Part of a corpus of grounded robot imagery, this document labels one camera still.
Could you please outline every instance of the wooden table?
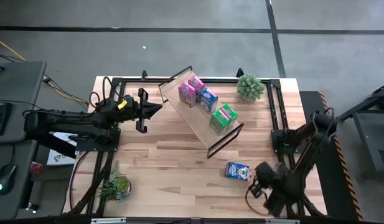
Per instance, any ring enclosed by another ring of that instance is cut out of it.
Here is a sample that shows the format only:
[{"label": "wooden table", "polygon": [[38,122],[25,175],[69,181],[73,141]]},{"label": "wooden table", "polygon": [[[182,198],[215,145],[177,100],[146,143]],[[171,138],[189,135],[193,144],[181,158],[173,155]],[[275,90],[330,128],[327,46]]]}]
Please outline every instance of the wooden table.
[{"label": "wooden table", "polygon": [[[100,95],[102,80],[103,77],[97,77],[93,88]],[[298,128],[305,123],[305,117],[297,81],[283,78],[280,82],[289,127]],[[138,88],[142,87],[149,93],[150,102],[162,103],[157,84],[128,83],[126,94],[138,98]],[[120,124],[121,138],[114,160],[120,161],[121,174],[127,175],[133,188],[126,203],[106,204],[106,217],[263,217],[253,213],[245,203],[249,183],[228,179],[224,173],[227,162],[252,167],[261,162],[272,166],[278,162],[270,138],[273,127],[267,92],[252,103],[238,97],[235,84],[207,86],[218,95],[219,102],[229,104],[238,113],[238,121],[245,124],[239,136],[207,160],[206,148],[168,102],[150,121],[146,120],[147,134],[137,132],[134,121]],[[276,94],[274,100],[278,110]],[[95,160],[96,153],[92,152],[80,164],[74,177],[73,204],[89,188]],[[326,213],[316,167],[309,173],[306,184],[307,196],[319,211]],[[257,211],[267,213],[263,197],[254,199],[249,194],[248,200]],[[98,201],[96,198],[94,212]],[[68,210],[67,196],[63,212]]]}]

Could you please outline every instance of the artificial plant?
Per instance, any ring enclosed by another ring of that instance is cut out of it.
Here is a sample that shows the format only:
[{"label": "artificial plant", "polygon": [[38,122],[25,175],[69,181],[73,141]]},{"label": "artificial plant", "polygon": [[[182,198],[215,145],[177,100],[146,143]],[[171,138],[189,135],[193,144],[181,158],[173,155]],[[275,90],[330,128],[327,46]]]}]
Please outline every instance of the artificial plant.
[{"label": "artificial plant", "polygon": [[261,98],[264,93],[265,85],[254,74],[246,73],[240,77],[237,83],[237,93],[246,101],[255,101]]},{"label": "artificial plant", "polygon": [[119,200],[125,202],[131,193],[131,183],[126,176],[119,176],[119,162],[115,162],[113,176],[110,180],[103,183],[100,188],[99,196],[109,202]]}]

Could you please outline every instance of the juice box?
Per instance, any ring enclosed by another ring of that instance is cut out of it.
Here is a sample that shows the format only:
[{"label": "juice box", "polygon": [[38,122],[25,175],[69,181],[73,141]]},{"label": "juice box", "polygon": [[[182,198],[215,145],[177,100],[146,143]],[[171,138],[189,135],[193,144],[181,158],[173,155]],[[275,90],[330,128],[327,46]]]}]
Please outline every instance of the juice box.
[{"label": "juice box", "polygon": [[178,87],[178,91],[179,91],[179,99],[181,101],[188,104],[190,107],[192,107],[196,103],[197,91],[191,85],[184,82],[180,84],[180,86]]},{"label": "juice box", "polygon": [[220,109],[230,120],[228,129],[232,128],[237,119],[237,113],[229,105],[223,105]]},{"label": "juice box", "polygon": [[199,95],[200,106],[209,114],[217,109],[218,97],[208,88],[202,90]]},{"label": "juice box", "polygon": [[229,118],[220,109],[211,114],[210,126],[218,135],[223,134],[228,129],[229,122]]},{"label": "juice box", "polygon": [[200,93],[205,89],[204,83],[195,75],[188,79],[187,83],[197,90],[197,102],[199,102]]},{"label": "juice box", "polygon": [[227,168],[225,169],[225,177],[249,181],[253,178],[253,173],[250,166],[228,162]]}]

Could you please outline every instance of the concrete floor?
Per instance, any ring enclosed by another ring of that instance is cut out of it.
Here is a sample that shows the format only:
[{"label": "concrete floor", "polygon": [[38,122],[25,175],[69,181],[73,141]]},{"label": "concrete floor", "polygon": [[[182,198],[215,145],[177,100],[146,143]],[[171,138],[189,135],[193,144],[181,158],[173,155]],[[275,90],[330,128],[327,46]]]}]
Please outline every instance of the concrete floor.
[{"label": "concrete floor", "polygon": [[[384,30],[384,0],[272,4],[278,29]],[[6,0],[0,3],[0,24],[270,28],[265,0]],[[259,77],[279,77],[271,34],[0,31],[0,39],[28,60],[45,60],[47,74],[84,99],[96,76],[140,75],[143,69],[169,76],[193,65],[202,76],[233,77],[241,67]],[[279,44],[286,76],[297,78],[300,90],[323,91],[336,114],[384,84],[384,35],[279,34]],[[0,53],[11,55],[1,45]],[[81,110],[45,85],[37,104]],[[341,124],[338,136],[352,177],[370,170],[353,122]],[[364,219],[384,222],[384,183],[352,179]],[[61,205],[63,192],[44,187],[41,206],[46,209],[37,215],[58,214],[60,206],[50,205]]]}]

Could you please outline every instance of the green juice box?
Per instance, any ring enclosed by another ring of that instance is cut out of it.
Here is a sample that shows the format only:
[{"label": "green juice box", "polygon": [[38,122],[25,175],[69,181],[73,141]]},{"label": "green juice box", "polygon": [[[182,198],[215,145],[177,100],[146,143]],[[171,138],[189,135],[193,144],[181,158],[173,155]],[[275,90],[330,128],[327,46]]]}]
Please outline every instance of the green juice box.
[{"label": "green juice box", "polygon": [[228,129],[229,122],[229,118],[221,111],[221,109],[218,109],[211,114],[210,126],[218,135],[223,134]]},{"label": "green juice box", "polygon": [[235,121],[237,119],[237,113],[229,105],[223,105],[220,109],[221,109],[222,113],[224,113],[230,120],[227,129],[232,128],[233,124],[235,123]]}]

